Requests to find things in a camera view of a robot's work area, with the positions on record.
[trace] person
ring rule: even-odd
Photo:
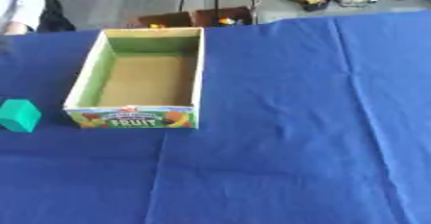
[[[23,35],[35,31],[45,0],[0,0],[0,34]]]
[[[46,8],[41,16],[39,32],[75,31],[75,26],[64,16],[59,0],[46,0]]]

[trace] sleeve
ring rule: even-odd
[[[35,30],[44,8],[45,0],[16,0],[11,21],[25,24]]]

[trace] fruit box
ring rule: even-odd
[[[104,30],[64,110],[82,128],[197,128],[201,28]]]

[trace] cardboard box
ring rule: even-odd
[[[197,128],[201,28],[105,30],[64,110],[83,128]]]
[[[251,10],[246,6],[222,8],[218,10],[221,18],[239,19],[244,25],[253,24]],[[136,16],[126,22],[128,28],[149,28],[151,24],[175,27],[216,27],[216,10],[198,10],[195,12],[172,12],[156,15]]]

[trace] fruit illustration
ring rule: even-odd
[[[88,121],[88,122],[82,122],[81,127],[82,128],[94,128],[95,125]]]
[[[79,112],[72,112],[70,114],[70,116],[77,123],[83,123],[83,122],[88,122],[89,121],[87,118],[83,117]]]
[[[184,124],[184,127],[185,127],[185,128],[191,128],[191,127],[193,127],[193,124],[191,124],[191,122],[186,122],[186,123]]]
[[[99,114],[97,114],[97,113],[91,113],[91,112],[83,113],[82,116],[85,117],[85,118],[87,118],[88,120],[100,118]]]
[[[165,118],[173,122],[181,120],[182,117],[183,117],[182,112],[167,112],[165,114]]]
[[[167,112],[165,114],[165,120],[172,122],[167,124],[167,127],[180,128],[184,127],[184,125],[189,122],[189,114],[187,112]]]
[[[93,119],[93,120],[91,120],[91,122],[96,126],[101,126],[101,125],[105,124],[105,121],[102,119]]]

